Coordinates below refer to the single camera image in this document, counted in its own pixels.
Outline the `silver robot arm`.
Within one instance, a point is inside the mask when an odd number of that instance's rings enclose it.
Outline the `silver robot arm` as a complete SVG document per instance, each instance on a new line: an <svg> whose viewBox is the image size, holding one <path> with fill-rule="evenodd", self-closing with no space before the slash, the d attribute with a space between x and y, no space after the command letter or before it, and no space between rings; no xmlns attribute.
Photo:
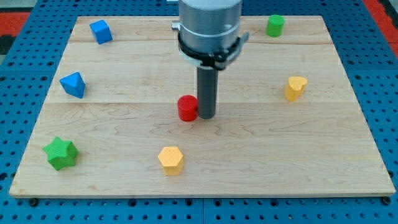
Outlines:
<svg viewBox="0 0 398 224"><path fill-rule="evenodd" d="M202 69L224 70L239 56L249 34L239 34L242 0L179 0L181 56Z"/></svg>

